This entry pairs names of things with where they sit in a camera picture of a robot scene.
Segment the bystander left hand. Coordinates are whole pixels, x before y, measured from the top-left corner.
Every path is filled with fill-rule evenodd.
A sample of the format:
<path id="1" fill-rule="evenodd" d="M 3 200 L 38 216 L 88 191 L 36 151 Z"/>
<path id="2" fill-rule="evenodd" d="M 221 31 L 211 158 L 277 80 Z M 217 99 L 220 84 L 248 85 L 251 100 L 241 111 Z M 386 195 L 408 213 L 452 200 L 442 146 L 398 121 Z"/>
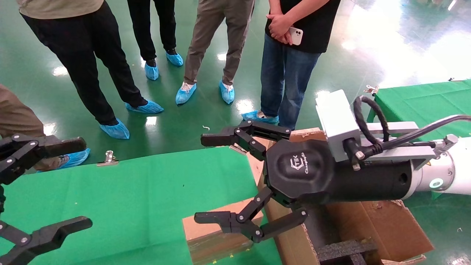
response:
<path id="1" fill-rule="evenodd" d="M 289 27 L 293 25 L 293 21 L 288 15 L 285 14 L 268 14 L 266 15 L 268 20 L 271 20 L 269 24 L 269 32 L 271 37 L 279 39 L 284 37 L 288 32 Z"/>

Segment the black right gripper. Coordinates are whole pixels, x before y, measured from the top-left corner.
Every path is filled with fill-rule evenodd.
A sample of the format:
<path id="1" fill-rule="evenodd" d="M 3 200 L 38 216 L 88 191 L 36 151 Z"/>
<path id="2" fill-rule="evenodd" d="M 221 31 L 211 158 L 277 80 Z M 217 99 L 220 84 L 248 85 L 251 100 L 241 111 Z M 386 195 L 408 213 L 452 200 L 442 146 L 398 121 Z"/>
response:
<path id="1" fill-rule="evenodd" d="M 266 160 L 267 185 L 240 213 L 197 212 L 198 224 L 217 224 L 223 233 L 239 233 L 254 243 L 274 238 L 306 220 L 304 208 L 272 222 L 256 225 L 254 217 L 272 199 L 281 204 L 399 200 L 412 183 L 410 162 L 373 161 L 354 170 L 350 161 L 335 161 L 326 141 L 288 141 L 291 130 L 273 124 L 244 121 L 217 134 L 202 134 L 202 146 L 237 144 L 259 161 Z M 267 151 L 255 137 L 276 143 Z"/>

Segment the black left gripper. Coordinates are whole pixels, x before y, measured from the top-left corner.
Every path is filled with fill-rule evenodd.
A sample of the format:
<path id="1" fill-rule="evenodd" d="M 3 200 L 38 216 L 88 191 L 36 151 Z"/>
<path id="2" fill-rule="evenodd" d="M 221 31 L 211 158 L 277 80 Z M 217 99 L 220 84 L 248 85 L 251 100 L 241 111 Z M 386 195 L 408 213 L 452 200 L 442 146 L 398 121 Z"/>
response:
<path id="1" fill-rule="evenodd" d="M 58 140 L 53 136 L 30 137 L 15 134 L 2 138 L 0 141 L 0 183 L 4 185 L 13 183 L 44 158 L 54 158 L 86 149 L 87 144 L 81 137 Z M 4 212 L 5 201 L 4 188 L 0 185 L 0 214 Z M 1 256 L 0 263 L 2 265 L 27 265 L 38 255 L 61 248 L 70 234 L 89 229 L 92 225 L 90 218 L 78 216 L 44 226 L 27 234 L 1 221 L 0 236 L 13 243 L 14 247 Z"/>

